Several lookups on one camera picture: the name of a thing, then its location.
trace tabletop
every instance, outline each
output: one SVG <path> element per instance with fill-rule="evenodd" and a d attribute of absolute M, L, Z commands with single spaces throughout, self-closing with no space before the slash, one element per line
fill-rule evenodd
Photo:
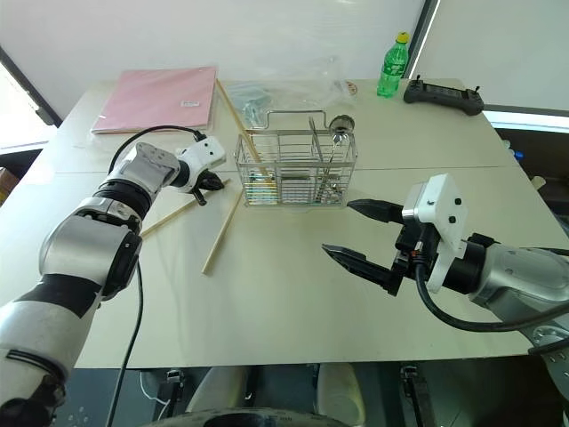
<path fill-rule="evenodd" d="M 375 94 L 375 80 L 355 80 L 357 94 L 351 102 L 327 109 L 328 121 L 348 114 L 356 122 L 357 169 L 413 169 L 435 167 L 512 166 L 516 160 L 503 149 L 498 134 L 484 115 L 470 117 L 458 109 L 417 102 L 406 104 L 403 80 L 399 92 L 390 99 Z M 430 80 L 439 85 L 462 87 L 455 79 Z M 85 93 L 69 113 L 57 135 L 36 161 L 37 166 L 55 173 L 106 172 L 108 160 L 126 139 L 124 134 L 91 133 L 91 128 L 114 82 L 96 84 Z M 308 118 L 285 120 L 285 125 L 308 129 Z M 228 153 L 228 162 L 219 170 L 235 171 L 233 152 L 237 128 L 216 92 L 210 124 L 206 130 L 215 135 Z M 155 133 L 144 141 L 173 150 L 189 145 L 190 134 Z"/>
<path fill-rule="evenodd" d="M 517 166 L 355 171 L 348 199 L 403 203 L 408 190 L 450 173 L 476 231 L 513 246 L 569 248 L 567 238 Z M 0 209 L 0 303 L 39 279 L 45 234 L 87 197 L 105 173 L 31 174 Z M 200 271 L 240 183 L 230 184 L 148 235 L 140 255 L 145 311 L 131 367 L 215 366 L 324 361 L 453 359 L 523 354 L 518 333 L 472 334 L 434 318 L 414 284 L 397 297 L 348 274 L 320 248 L 347 246 L 389 266 L 396 224 L 374 222 L 347 208 L 237 208 L 209 275 Z M 165 189 L 145 228 L 188 202 Z M 445 310 L 474 321 L 495 317 L 467 297 L 443 289 Z M 78 367 L 118 367 L 137 308 L 131 284 L 102 304 Z"/>

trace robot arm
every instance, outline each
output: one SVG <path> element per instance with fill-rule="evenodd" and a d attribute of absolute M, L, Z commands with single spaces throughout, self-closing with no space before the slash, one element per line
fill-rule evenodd
<path fill-rule="evenodd" d="M 543 356 L 556 386 L 569 399 L 569 262 L 564 257 L 505 246 L 478 234 L 461 240 L 467 211 L 446 174 L 413 187 L 405 205 L 355 200 L 348 206 L 403 227 L 391 269 L 350 249 L 323 245 L 336 262 L 394 296 L 403 278 L 417 280 L 421 299 L 450 326 L 472 332 L 519 331 L 533 345 L 529 352 Z M 444 313 L 429 296 L 441 286 L 468 295 L 502 322 L 468 322 Z"/>
<path fill-rule="evenodd" d="M 165 186 L 220 189 L 214 138 L 176 157 L 139 142 L 97 191 L 44 241 L 37 286 L 0 309 L 0 425 L 49 425 L 65 398 L 95 311 L 124 289 L 139 258 L 141 223 Z"/>

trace white wall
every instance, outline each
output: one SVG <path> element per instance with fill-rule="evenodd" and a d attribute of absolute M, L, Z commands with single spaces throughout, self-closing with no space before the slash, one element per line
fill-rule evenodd
<path fill-rule="evenodd" d="M 66 116 L 89 85 L 127 68 L 217 65 L 251 78 L 340 55 L 351 78 L 377 77 L 422 0 L 0 0 L 0 44 Z"/>
<path fill-rule="evenodd" d="M 568 0 L 441 0 L 414 75 L 457 77 L 487 104 L 569 110 Z"/>

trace white label sticker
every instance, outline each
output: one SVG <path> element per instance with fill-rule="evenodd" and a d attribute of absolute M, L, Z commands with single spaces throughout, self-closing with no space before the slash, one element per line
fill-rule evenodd
<path fill-rule="evenodd" d="M 199 107 L 198 101 L 182 101 L 180 103 L 181 107 Z"/>

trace stainless steel basket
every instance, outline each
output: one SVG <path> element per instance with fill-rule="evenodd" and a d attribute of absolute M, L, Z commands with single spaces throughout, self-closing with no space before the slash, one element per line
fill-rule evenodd
<path fill-rule="evenodd" d="M 343 205 L 356 164 L 354 134 L 333 137 L 326 128 L 316 129 L 312 118 L 306 129 L 274 130 L 269 116 L 316 111 L 270 111 L 267 126 L 247 132 L 260 157 L 255 161 L 240 134 L 235 152 L 247 205 Z"/>

